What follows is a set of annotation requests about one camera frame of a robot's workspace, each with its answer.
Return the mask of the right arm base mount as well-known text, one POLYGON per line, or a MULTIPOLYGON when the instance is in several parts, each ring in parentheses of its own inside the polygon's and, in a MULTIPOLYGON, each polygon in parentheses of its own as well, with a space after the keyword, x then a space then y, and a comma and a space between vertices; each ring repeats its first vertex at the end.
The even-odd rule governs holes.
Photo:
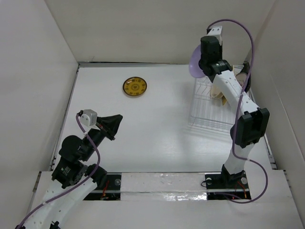
POLYGON ((222 166, 221 172, 205 173, 201 186, 206 188, 208 200, 251 200, 244 170, 230 175, 222 166))

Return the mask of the purple round plate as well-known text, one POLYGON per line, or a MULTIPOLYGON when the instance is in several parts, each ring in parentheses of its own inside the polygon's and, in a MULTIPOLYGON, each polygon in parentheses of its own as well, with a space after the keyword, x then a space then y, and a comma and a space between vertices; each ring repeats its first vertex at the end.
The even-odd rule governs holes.
POLYGON ((193 78, 203 78, 205 74, 199 67, 199 61, 201 59, 201 46, 198 45, 193 51, 189 60, 189 73, 193 78))

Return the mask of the cream plate with ink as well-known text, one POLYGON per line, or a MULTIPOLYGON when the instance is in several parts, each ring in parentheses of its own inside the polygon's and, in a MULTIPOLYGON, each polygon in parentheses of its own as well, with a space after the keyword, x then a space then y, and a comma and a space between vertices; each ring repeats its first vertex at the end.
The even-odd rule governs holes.
POLYGON ((211 90, 210 90, 210 96, 211 96, 212 98, 216 98, 216 96, 217 96, 219 93, 221 93, 221 90, 220 90, 217 86, 212 85, 211 90))

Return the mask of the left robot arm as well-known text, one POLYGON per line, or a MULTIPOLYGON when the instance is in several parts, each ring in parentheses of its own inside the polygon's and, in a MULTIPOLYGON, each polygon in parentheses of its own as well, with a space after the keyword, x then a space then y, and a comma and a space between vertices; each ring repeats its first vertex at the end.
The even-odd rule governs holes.
POLYGON ((123 116, 98 117, 91 109, 76 114, 84 137, 66 137, 59 150, 60 160, 42 202, 17 225, 18 229, 62 229, 79 204, 95 189, 107 183, 107 171, 100 167, 98 146, 113 141, 123 116))

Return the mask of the bamboo weave pattern tray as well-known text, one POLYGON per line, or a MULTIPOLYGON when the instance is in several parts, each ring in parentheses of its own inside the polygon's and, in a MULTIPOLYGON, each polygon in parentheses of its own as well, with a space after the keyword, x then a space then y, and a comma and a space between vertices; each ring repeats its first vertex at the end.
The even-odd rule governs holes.
POLYGON ((225 96, 222 97, 222 105, 224 106, 227 103, 227 99, 225 96))

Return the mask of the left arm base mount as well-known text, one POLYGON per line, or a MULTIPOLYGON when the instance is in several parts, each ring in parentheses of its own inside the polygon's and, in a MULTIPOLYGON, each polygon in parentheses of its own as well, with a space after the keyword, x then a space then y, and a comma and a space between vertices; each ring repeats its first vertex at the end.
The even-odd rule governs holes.
POLYGON ((84 200, 113 201, 121 199, 121 173, 109 173, 105 183, 88 194, 84 200))

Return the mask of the white plate red characters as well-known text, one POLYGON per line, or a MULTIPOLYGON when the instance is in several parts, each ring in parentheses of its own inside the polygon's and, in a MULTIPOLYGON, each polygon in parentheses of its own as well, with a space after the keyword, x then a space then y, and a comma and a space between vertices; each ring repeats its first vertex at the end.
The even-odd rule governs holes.
POLYGON ((238 73, 235 77, 236 77, 238 83, 240 84, 240 86, 243 87, 243 85, 246 81, 246 78, 247 78, 247 74, 246 73, 238 73))

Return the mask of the yellow brown patterned plate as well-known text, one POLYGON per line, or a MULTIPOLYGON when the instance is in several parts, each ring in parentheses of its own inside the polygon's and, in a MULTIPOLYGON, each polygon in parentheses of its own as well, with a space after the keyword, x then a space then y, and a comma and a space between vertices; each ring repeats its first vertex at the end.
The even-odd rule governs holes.
POLYGON ((141 77, 130 77, 122 85, 122 90, 127 96, 138 97, 147 90, 147 82, 141 77))

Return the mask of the cream plate with motifs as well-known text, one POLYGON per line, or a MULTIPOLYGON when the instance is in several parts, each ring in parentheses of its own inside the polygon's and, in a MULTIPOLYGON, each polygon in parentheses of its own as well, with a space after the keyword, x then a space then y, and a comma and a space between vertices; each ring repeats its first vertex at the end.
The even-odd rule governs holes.
POLYGON ((216 99, 221 99, 223 97, 223 93, 219 93, 217 96, 216 96, 216 99))

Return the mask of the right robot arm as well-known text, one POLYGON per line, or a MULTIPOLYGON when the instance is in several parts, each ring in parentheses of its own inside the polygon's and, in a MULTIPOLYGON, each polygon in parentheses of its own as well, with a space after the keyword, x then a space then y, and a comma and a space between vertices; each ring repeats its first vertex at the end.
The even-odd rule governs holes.
POLYGON ((254 103, 244 91, 230 64, 222 59, 222 46, 215 36, 201 38, 199 67, 236 112, 230 131, 232 148, 220 175, 221 184, 232 187, 241 178, 254 145, 264 136, 270 113, 254 103))

